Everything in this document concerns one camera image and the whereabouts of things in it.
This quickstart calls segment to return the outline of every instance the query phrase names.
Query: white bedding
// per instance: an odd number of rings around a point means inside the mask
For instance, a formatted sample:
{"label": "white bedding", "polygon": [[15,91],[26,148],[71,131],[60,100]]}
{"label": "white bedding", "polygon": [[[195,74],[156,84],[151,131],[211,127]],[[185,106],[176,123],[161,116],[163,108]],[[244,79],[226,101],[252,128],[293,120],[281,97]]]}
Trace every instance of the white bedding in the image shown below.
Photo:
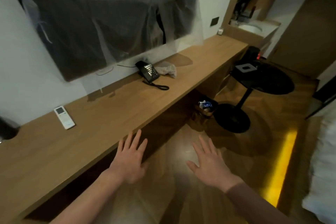
{"label": "white bedding", "polygon": [[323,117],[310,169],[310,190],[302,207],[321,222],[336,224],[336,110]]}

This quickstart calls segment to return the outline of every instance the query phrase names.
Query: black telephone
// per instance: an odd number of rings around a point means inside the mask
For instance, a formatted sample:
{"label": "black telephone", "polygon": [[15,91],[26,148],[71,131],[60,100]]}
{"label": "black telephone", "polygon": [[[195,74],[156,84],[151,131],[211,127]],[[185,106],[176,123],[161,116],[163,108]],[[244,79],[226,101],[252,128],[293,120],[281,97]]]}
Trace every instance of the black telephone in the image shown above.
{"label": "black telephone", "polygon": [[145,61],[139,61],[136,64],[136,67],[139,69],[139,74],[145,78],[145,81],[143,81],[145,84],[148,84],[150,86],[157,87],[161,90],[169,90],[168,86],[164,85],[157,85],[154,84],[153,81],[155,81],[157,78],[160,77],[158,72],[155,70],[152,64],[148,64]]}

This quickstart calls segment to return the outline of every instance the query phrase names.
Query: brown sleeve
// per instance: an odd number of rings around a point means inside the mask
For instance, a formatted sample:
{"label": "brown sleeve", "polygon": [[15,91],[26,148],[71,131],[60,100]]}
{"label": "brown sleeve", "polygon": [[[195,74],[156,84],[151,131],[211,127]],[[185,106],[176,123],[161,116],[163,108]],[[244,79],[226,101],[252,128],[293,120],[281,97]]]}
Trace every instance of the brown sleeve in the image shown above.
{"label": "brown sleeve", "polygon": [[226,195],[249,224],[293,224],[245,183],[229,189]]}

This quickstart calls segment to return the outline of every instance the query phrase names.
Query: table top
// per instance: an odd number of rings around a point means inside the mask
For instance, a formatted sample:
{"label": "table top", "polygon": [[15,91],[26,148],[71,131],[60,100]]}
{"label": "table top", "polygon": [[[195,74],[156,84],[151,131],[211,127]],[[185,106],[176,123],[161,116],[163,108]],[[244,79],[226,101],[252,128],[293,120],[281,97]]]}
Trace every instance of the table top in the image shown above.
{"label": "table top", "polygon": [[294,90],[292,79],[277,67],[261,61],[252,61],[255,71],[242,73],[237,68],[231,72],[233,78],[248,89],[273,95],[285,95]]}
{"label": "table top", "polygon": [[23,125],[0,145],[0,223],[37,208],[115,149],[129,131],[144,127],[246,47],[215,35],[166,59],[177,66],[177,78],[161,76],[156,83],[168,85],[168,91],[142,83],[135,73],[107,86],[109,94],[65,105],[76,123],[69,130],[53,111]]}

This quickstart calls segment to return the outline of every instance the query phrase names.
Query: door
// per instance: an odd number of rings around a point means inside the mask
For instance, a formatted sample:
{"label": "door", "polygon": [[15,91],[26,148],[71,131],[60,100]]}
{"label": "door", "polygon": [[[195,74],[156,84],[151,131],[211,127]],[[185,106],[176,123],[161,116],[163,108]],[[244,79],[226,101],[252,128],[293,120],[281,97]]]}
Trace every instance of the door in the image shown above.
{"label": "door", "polygon": [[336,0],[306,0],[269,60],[317,78],[336,60]]}

